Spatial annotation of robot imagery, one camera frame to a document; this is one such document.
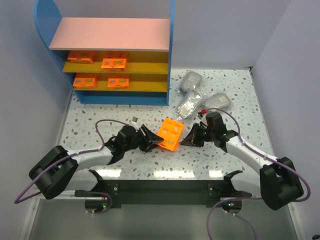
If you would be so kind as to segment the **orange sponge box bottom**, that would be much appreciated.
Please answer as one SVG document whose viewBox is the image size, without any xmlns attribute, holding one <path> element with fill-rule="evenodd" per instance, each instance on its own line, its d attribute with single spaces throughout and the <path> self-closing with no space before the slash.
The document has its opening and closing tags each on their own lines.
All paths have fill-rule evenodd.
<svg viewBox="0 0 320 240">
<path fill-rule="evenodd" d="M 128 51 L 105 51 L 101 69 L 106 72 L 125 72 L 128 66 Z"/>
</svg>

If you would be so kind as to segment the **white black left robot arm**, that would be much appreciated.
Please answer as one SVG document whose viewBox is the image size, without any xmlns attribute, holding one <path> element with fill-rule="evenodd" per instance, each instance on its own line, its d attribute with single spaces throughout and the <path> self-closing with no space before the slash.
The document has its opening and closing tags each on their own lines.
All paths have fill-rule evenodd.
<svg viewBox="0 0 320 240">
<path fill-rule="evenodd" d="M 102 180 L 92 167 L 115 164 L 126 152 L 135 149 L 148 153 L 163 141 L 145 125 L 136 128 L 126 124 L 102 147 L 86 150 L 66 150 L 61 145 L 53 147 L 28 175 L 47 200 L 64 191 L 91 191 Z"/>
</svg>

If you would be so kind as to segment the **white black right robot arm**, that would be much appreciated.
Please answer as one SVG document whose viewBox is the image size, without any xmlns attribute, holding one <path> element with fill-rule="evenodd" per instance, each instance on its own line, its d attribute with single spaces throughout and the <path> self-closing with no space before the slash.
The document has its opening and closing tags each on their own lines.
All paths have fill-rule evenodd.
<svg viewBox="0 0 320 240">
<path fill-rule="evenodd" d="M 269 155 L 245 142 L 239 130 L 228 130 L 219 112 L 201 111 L 206 122 L 195 123 L 181 141 L 182 146 L 201 148 L 206 142 L 230 154 L 255 171 L 244 177 L 237 170 L 224 176 L 225 186 L 234 192 L 246 192 L 262 198 L 272 210 L 297 201 L 304 195 L 300 178 L 293 162 Z"/>
</svg>

